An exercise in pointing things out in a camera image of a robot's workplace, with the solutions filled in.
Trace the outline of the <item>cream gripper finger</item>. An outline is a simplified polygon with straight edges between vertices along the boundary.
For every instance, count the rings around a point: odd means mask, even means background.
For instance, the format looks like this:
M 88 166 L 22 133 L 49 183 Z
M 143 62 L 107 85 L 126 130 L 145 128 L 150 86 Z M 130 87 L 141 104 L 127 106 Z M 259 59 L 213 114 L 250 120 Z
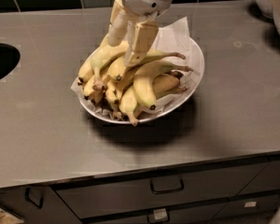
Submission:
M 159 31 L 155 21 L 129 22 L 127 40 L 129 47 L 125 53 L 125 65 L 135 66 L 142 62 L 150 50 Z
M 137 16 L 123 5 L 122 0 L 115 0 L 110 16 L 108 44 L 118 46 L 127 34 L 128 23 L 136 19 Z

